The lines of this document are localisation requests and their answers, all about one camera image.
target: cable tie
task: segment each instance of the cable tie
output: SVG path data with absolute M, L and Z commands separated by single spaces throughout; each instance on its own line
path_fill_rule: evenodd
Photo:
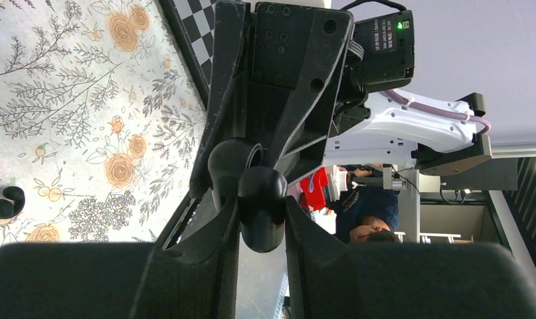
M 471 119 L 471 115 L 475 115 L 475 112 L 473 110 L 466 110 L 463 114 L 466 115 L 465 120 L 462 120 L 462 122 L 469 122 L 469 119 Z
M 402 107 L 403 108 L 408 108 L 416 99 L 414 98 L 414 96 L 411 96 L 410 98 L 408 98 L 408 102 L 406 104 L 402 104 Z

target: pink cable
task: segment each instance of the pink cable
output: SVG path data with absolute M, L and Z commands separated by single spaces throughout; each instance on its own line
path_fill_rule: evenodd
M 404 96 L 400 95 L 399 93 L 395 92 L 394 90 L 386 90 L 384 92 L 385 92 L 385 94 L 387 96 L 391 97 L 391 99 L 393 101 L 395 101 L 395 102 L 397 102 L 399 104 L 406 105 L 409 102 L 408 98 L 405 98 Z M 468 120 L 469 122 L 481 123 L 481 124 L 483 124 L 484 128 L 483 128 L 483 130 L 480 130 L 478 132 L 479 135 L 487 133 L 488 131 L 491 130 L 491 127 L 492 127 L 492 125 L 491 125 L 491 123 L 489 121 L 487 121 L 484 118 L 481 118 L 479 116 L 476 116 L 476 115 L 471 115 L 469 117 L 469 119 L 467 119 L 467 114 L 441 110 L 439 108 L 435 108 L 435 107 L 425 105 L 425 104 L 422 104 L 422 103 L 418 103 L 418 102 L 412 102 L 412 103 L 410 103 L 410 105 L 408 107 L 414 108 L 415 110 L 419 110 L 419 111 L 422 111 L 422 112 L 438 115 L 438 116 L 441 116 L 441 117 L 444 117 L 444 118 L 453 118 L 455 120 L 462 120 L 462 121 Z

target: black and white checkered pattern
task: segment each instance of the black and white checkered pattern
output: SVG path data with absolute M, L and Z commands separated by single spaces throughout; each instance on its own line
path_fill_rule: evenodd
M 201 66 L 207 84 L 210 84 L 215 35 L 214 8 L 217 0 L 173 0 L 173 2 L 182 20 L 184 32 L 191 42 L 193 55 Z

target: black cable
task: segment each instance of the black cable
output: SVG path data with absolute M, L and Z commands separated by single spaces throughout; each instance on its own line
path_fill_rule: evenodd
M 404 5 L 401 5 L 399 3 L 395 3 L 395 2 L 392 2 L 392 1 L 389 1 L 389 0 L 355 0 L 354 2 L 344 6 L 341 10 L 350 10 L 350 9 L 352 9 L 354 7 L 357 7 L 358 5 L 362 5 L 362 4 L 368 3 L 368 2 L 377 2 L 377 3 L 380 3 L 382 5 L 386 5 L 387 7 L 397 9 L 399 11 L 405 11 L 406 10 L 406 7 Z
M 461 205 L 463 204 L 463 202 L 465 202 L 465 193 L 463 191 L 459 191 L 459 190 L 455 190 L 454 191 L 455 195 L 456 195 L 456 198 L 453 200 L 453 201 L 450 201 L 450 200 L 447 200 L 446 197 L 444 196 L 444 190 L 442 188 L 442 185 L 440 184 L 440 197 L 448 204 L 450 205 Z
M 363 107 L 363 104 L 365 103 L 365 101 L 367 101 L 367 98 L 368 98 L 368 94 L 367 92 L 365 92 L 361 100 L 355 101 L 355 102 L 343 103 L 341 106 L 337 108 L 336 112 L 334 112 L 334 116 L 338 114 L 342 114 L 352 108 Z
M 409 181 L 408 178 L 406 178 L 405 176 L 399 174 L 400 171 L 406 171 L 407 169 L 410 169 L 410 168 L 405 168 L 405 169 L 402 169 L 402 170 L 400 170 L 400 171 L 397 171 L 397 170 L 395 169 L 395 167 L 391 166 L 391 169 L 392 169 L 393 172 L 395 173 L 395 174 L 393 175 L 394 178 L 399 178 L 399 177 L 400 177 L 400 178 L 404 179 L 407 183 L 411 184 L 411 185 L 414 187 L 414 189 L 416 190 L 416 192 L 417 192 L 420 196 L 422 196 L 420 190 L 418 189 L 418 187 L 417 187 L 413 182 Z

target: white ceiling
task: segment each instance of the white ceiling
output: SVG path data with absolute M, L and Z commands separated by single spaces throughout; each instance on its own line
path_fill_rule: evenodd
M 481 93 L 493 145 L 536 143 L 536 0 L 397 2 L 414 15 L 416 67 L 406 90 L 441 100 Z M 368 3 L 351 12 L 361 20 L 394 10 Z

